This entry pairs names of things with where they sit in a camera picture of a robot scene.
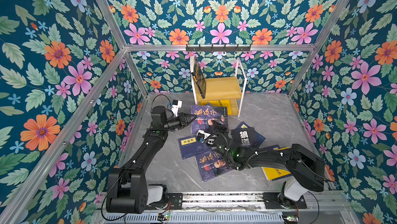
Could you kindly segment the purple portrait book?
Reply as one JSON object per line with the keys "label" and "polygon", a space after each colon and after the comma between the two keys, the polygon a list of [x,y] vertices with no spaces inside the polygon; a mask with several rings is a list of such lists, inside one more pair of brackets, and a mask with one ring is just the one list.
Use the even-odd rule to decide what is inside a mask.
{"label": "purple portrait book", "polygon": [[213,150],[195,155],[195,160],[203,183],[233,170],[222,155]]}
{"label": "purple portrait book", "polygon": [[198,131],[213,134],[216,132],[217,125],[228,128],[228,113],[226,107],[192,105],[191,114],[197,117],[191,124],[192,134],[197,134]]}

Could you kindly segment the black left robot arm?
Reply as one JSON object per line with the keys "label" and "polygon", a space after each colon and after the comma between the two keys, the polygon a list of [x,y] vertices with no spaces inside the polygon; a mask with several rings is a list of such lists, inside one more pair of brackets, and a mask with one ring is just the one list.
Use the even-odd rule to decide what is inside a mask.
{"label": "black left robot arm", "polygon": [[110,172],[105,207],[108,213],[141,214],[148,205],[165,202],[165,186],[148,185],[146,171],[169,132],[183,129],[197,118],[183,112],[167,117],[168,112],[170,109],[164,106],[152,108],[152,122],[143,135],[143,143],[125,164]]}

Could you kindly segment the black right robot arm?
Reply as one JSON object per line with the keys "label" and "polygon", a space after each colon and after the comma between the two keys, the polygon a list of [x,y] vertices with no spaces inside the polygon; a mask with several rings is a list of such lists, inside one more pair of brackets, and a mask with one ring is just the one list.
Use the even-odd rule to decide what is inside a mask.
{"label": "black right robot arm", "polygon": [[265,201],[290,207],[297,204],[308,192],[323,192],[325,183],[325,162],[302,146],[292,144],[287,149],[257,150],[238,145],[228,136],[228,128],[213,121],[215,133],[203,135],[201,142],[214,147],[226,164],[236,171],[256,167],[267,167],[288,171],[292,178],[283,183],[282,190],[275,198],[264,196]]}

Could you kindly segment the navy book yellow label left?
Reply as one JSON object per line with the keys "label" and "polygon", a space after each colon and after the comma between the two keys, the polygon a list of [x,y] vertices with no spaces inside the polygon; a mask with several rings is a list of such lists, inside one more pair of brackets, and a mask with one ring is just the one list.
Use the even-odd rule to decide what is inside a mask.
{"label": "navy book yellow label left", "polygon": [[206,144],[197,141],[196,136],[179,138],[178,144],[181,151],[182,159],[188,159],[212,149]]}

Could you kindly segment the navy book yellow label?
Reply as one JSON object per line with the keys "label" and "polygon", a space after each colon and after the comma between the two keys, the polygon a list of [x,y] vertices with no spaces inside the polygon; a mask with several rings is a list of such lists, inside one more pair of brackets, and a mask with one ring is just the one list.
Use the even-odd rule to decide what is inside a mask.
{"label": "navy book yellow label", "polygon": [[197,141],[196,136],[179,138],[178,144],[181,151],[182,159],[188,159],[212,149],[206,144]]}
{"label": "navy book yellow label", "polygon": [[248,138],[240,138],[240,143],[243,147],[257,147],[259,148],[262,143],[266,140],[266,138],[256,131],[254,127],[247,125],[245,122],[241,122],[237,128],[237,130],[247,130]]}

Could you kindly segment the black wolf cover book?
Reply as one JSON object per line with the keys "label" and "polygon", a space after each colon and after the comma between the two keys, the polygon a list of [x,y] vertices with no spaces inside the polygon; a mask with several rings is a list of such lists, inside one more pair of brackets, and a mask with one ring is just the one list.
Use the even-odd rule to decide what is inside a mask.
{"label": "black wolf cover book", "polygon": [[237,146],[243,147],[243,146],[241,145],[241,143],[240,143],[240,138],[248,138],[247,130],[248,130],[248,129],[245,129],[244,131],[243,131],[243,130],[234,129],[234,130],[231,131],[232,138],[233,138],[233,142],[234,142]]}

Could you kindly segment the white wooden two-tier shelf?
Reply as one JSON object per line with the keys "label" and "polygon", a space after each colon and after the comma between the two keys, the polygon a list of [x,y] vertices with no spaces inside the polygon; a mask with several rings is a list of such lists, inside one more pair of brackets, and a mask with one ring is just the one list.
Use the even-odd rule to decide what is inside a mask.
{"label": "white wooden two-tier shelf", "polygon": [[[200,103],[206,103],[210,101],[229,100],[231,103],[231,115],[240,117],[247,85],[247,76],[240,58],[238,58],[236,62],[234,77],[219,77],[206,79],[205,98],[201,96],[199,87],[196,85],[193,77],[196,59],[191,57],[189,62],[191,72],[191,84],[195,104],[199,105]],[[238,81],[239,70],[241,70],[244,76],[243,88],[240,87],[240,83]]]}

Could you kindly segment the black book leaning on shelf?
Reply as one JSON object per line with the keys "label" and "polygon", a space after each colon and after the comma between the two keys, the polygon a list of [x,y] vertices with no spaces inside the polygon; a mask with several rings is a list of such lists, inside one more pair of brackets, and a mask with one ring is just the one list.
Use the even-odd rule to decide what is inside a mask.
{"label": "black book leaning on shelf", "polygon": [[202,99],[205,99],[206,96],[206,80],[205,80],[205,76],[202,72],[202,69],[198,63],[197,60],[194,60],[193,63],[193,69],[192,69],[192,74],[193,76],[193,81],[195,83],[195,85],[198,88],[198,91],[202,97]]}

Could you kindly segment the navy book yellow label right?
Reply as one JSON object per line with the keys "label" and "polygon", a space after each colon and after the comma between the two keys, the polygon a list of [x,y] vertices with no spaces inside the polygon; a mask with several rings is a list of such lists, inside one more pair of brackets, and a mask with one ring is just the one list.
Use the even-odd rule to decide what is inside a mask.
{"label": "navy book yellow label right", "polygon": [[266,138],[256,131],[254,127],[247,125],[245,122],[241,122],[237,128],[237,130],[247,130],[248,138],[240,138],[240,143],[243,147],[257,147],[259,148],[262,143],[266,140]]}

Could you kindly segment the black hook rack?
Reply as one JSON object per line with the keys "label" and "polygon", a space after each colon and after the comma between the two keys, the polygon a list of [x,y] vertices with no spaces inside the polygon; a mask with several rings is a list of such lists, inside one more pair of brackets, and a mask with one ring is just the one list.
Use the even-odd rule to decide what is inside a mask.
{"label": "black hook rack", "polygon": [[251,50],[251,45],[186,45],[188,52],[247,52]]}

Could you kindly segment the yellow cartoon cover book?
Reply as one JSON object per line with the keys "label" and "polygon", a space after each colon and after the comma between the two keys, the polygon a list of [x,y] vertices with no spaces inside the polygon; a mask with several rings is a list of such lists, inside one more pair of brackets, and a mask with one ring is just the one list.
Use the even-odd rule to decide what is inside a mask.
{"label": "yellow cartoon cover book", "polygon": [[292,176],[290,172],[282,169],[262,167],[262,170],[268,181],[280,180]]}

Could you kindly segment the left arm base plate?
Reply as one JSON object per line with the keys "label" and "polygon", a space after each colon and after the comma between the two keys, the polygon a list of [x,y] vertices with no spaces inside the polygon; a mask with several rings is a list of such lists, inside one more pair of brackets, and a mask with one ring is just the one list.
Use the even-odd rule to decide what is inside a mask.
{"label": "left arm base plate", "polygon": [[146,210],[181,210],[184,195],[182,193],[168,193],[159,202],[154,202],[146,206]]}

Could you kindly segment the aluminium mounting rail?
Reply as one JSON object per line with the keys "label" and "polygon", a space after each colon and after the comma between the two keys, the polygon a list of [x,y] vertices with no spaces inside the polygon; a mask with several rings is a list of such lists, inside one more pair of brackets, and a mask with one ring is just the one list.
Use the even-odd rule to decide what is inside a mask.
{"label": "aluminium mounting rail", "polygon": [[281,206],[276,203],[278,193],[260,192],[180,192],[171,198],[171,207],[159,210],[147,208],[145,213],[160,212],[339,212],[352,211],[347,196],[340,190],[326,190],[321,193],[308,192],[296,206]]}

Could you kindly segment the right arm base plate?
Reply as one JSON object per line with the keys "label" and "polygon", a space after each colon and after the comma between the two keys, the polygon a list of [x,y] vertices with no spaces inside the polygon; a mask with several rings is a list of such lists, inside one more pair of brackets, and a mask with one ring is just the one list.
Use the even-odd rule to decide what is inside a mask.
{"label": "right arm base plate", "polygon": [[288,198],[281,200],[280,193],[269,192],[263,193],[263,200],[266,209],[307,209],[307,204],[303,196],[301,196],[298,201],[294,202]]}

